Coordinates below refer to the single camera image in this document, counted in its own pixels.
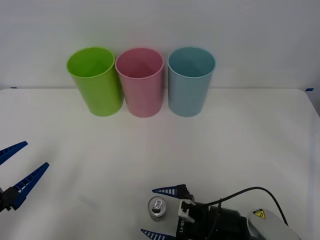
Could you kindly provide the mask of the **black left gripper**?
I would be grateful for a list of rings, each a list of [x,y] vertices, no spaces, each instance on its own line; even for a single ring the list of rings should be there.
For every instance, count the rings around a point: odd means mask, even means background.
[[[0,165],[27,145],[28,143],[26,141],[22,141],[0,150]],[[26,200],[27,195],[35,187],[49,166],[50,164],[45,162],[14,186],[9,187],[5,191],[0,188],[0,212],[4,209],[7,209],[8,211],[11,209],[17,210]]]

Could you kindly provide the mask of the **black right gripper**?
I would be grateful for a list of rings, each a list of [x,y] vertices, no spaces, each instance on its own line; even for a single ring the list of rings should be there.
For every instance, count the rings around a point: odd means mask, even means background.
[[[156,188],[152,192],[181,201],[177,213],[176,236],[141,229],[146,237],[150,240],[205,240],[208,237],[210,205],[193,202],[194,196],[190,194],[185,184]]]

